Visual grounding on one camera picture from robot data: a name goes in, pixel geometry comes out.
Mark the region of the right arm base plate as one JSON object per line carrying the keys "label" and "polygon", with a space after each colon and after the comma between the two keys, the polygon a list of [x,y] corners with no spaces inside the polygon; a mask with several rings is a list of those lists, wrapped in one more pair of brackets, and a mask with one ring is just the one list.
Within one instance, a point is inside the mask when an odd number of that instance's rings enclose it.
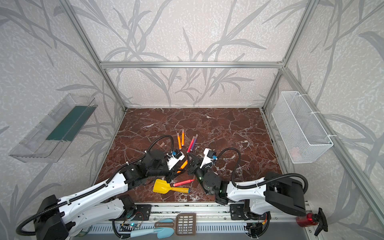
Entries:
{"label": "right arm base plate", "polygon": [[264,213],[262,215],[258,215],[251,212],[249,201],[245,201],[240,204],[230,204],[230,214],[231,220],[242,220],[242,221],[265,221],[270,220],[271,217]]}

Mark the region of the red marker pen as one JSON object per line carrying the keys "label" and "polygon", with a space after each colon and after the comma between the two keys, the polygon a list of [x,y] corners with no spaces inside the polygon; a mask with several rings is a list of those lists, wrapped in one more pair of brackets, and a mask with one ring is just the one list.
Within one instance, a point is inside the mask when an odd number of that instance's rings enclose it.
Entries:
{"label": "red marker pen", "polygon": [[187,184],[190,184],[190,183],[192,183],[194,181],[195,181],[195,179],[177,182],[177,183],[173,184],[173,187],[179,187],[179,186],[187,185]]}

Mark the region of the purple marker pen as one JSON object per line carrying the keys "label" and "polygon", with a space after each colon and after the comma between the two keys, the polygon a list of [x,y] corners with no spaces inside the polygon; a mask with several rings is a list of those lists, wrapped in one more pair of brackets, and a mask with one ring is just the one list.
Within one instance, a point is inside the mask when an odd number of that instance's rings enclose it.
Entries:
{"label": "purple marker pen", "polygon": [[195,139],[194,139],[194,142],[193,142],[193,145],[192,145],[192,147],[191,147],[191,151],[193,151],[194,150],[194,148],[195,148],[195,145],[196,145],[196,141],[197,141],[197,139],[198,139],[198,134],[196,134],[196,136],[195,136]]}

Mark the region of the pink marker pen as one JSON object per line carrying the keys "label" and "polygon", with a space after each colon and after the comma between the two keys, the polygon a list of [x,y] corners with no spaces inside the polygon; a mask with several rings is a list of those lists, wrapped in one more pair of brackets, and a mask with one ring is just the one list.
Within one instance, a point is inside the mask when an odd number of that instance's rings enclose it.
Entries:
{"label": "pink marker pen", "polygon": [[187,153],[189,153],[189,152],[191,151],[191,149],[192,149],[192,147],[193,147],[193,144],[194,144],[194,142],[195,142],[195,139],[196,139],[196,136],[193,136],[193,138],[192,138],[192,140],[191,140],[191,143],[190,143],[190,145],[189,145],[189,147],[188,147]]}

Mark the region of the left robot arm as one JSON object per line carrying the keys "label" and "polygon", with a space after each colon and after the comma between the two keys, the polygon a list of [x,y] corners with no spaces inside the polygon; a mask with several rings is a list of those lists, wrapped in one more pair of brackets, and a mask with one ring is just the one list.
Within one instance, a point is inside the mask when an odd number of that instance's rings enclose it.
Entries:
{"label": "left robot arm", "polygon": [[43,200],[38,212],[16,228],[20,236],[36,236],[38,240],[65,240],[93,224],[129,216],[135,204],[123,196],[150,177],[173,180],[180,170],[177,166],[185,158],[175,150],[166,154],[160,150],[146,151],[138,161],[123,164],[109,179],[78,193]]}

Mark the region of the orange marker pen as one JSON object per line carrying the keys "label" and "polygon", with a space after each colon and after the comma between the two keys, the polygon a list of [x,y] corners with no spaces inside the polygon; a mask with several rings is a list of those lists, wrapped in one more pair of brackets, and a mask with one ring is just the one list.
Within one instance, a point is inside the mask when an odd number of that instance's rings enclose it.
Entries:
{"label": "orange marker pen", "polygon": [[179,133],[177,133],[177,139],[178,139],[179,150],[182,150],[182,141]]}
{"label": "orange marker pen", "polygon": [[182,129],[181,145],[182,145],[182,147],[185,145],[185,130],[184,129]]}
{"label": "orange marker pen", "polygon": [[182,164],[182,166],[179,168],[179,170],[177,171],[177,173],[181,173],[182,170],[187,166],[187,164],[188,164],[188,160],[186,160],[186,161]]}

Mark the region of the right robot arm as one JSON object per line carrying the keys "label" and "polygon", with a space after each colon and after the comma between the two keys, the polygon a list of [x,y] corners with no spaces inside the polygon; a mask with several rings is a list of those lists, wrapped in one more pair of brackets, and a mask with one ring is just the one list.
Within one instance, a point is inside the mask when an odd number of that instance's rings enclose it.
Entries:
{"label": "right robot arm", "polygon": [[204,159],[189,153],[188,174],[194,175],[204,192],[215,196],[220,205],[247,202],[245,215],[262,215],[266,212],[280,210],[292,216],[306,215],[304,194],[307,192],[308,180],[300,174],[277,174],[269,172],[256,181],[224,181],[211,169],[212,163],[202,165]]}

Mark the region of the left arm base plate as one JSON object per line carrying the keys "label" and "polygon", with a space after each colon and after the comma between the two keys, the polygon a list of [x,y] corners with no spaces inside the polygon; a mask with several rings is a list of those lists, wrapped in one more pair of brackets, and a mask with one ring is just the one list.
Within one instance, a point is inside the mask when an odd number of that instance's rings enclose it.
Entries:
{"label": "left arm base plate", "polygon": [[148,221],[151,214],[152,205],[135,205],[133,207],[125,210],[121,217],[120,221]]}

